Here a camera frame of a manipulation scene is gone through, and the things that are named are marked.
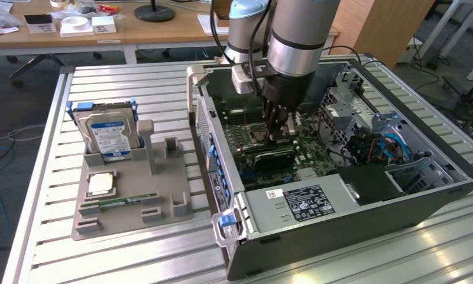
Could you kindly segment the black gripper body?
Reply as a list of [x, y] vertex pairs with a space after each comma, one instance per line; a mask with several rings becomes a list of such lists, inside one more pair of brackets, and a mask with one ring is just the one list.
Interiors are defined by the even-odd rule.
[[296, 108], [307, 97], [314, 76], [315, 72], [300, 77], [282, 74], [268, 77], [263, 88], [264, 104]]

